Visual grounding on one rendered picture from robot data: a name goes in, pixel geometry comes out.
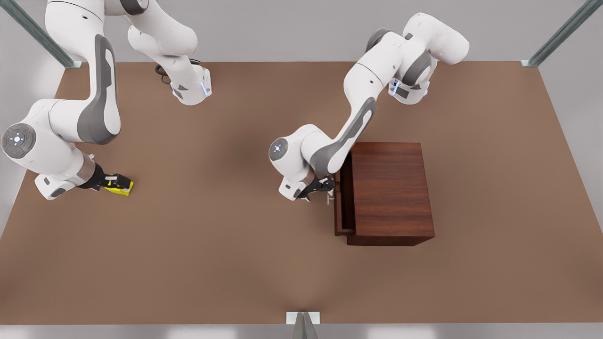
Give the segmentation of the small yellow block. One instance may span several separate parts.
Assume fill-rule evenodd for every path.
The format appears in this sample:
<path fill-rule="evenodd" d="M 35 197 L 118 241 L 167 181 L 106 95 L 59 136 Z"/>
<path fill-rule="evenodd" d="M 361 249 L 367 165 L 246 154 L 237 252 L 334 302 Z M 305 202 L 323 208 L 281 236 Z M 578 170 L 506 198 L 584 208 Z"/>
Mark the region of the small yellow block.
<path fill-rule="evenodd" d="M 120 174 L 106 176 L 101 182 L 101 186 L 108 191 L 125 196 L 130 194 L 133 185 L 134 182 L 132 180 Z"/>

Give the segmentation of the dark brown wooden drawer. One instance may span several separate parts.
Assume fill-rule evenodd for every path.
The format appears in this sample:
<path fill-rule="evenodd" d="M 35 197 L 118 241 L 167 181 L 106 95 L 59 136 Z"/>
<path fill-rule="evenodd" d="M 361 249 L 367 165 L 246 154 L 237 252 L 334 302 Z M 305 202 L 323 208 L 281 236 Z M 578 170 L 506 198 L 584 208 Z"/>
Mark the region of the dark brown wooden drawer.
<path fill-rule="evenodd" d="M 349 236 L 354 235 L 355 232 L 353 165 L 352 154 L 349 153 L 340 170 L 334 174 L 334 234 Z"/>

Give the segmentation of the dark brown wooden cabinet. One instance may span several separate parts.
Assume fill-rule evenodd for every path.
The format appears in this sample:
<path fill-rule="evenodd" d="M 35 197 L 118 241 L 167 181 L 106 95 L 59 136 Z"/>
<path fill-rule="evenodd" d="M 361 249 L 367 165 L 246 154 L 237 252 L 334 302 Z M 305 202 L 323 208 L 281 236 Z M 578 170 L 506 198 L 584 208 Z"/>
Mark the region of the dark brown wooden cabinet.
<path fill-rule="evenodd" d="M 413 246 L 433 238 L 421 145 L 358 142 L 350 153 L 356 232 L 347 244 Z"/>

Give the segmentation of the silver frame post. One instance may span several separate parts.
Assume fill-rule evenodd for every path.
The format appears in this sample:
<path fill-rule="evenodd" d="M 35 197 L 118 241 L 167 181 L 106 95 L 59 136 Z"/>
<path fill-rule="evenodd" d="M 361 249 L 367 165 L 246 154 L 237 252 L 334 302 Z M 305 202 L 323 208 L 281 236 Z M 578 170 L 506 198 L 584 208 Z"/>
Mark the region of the silver frame post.
<path fill-rule="evenodd" d="M 539 67 L 601 6 L 603 0 L 586 0 L 531 58 L 520 61 L 521 66 Z"/>
<path fill-rule="evenodd" d="M 81 61 L 71 59 L 15 0 L 0 0 L 0 7 L 5 9 L 30 36 L 42 45 L 66 69 L 77 69 L 82 66 Z"/>
<path fill-rule="evenodd" d="M 292 339 L 318 339 L 314 325 L 320 324 L 319 312 L 286 312 L 286 324 L 293 324 Z"/>

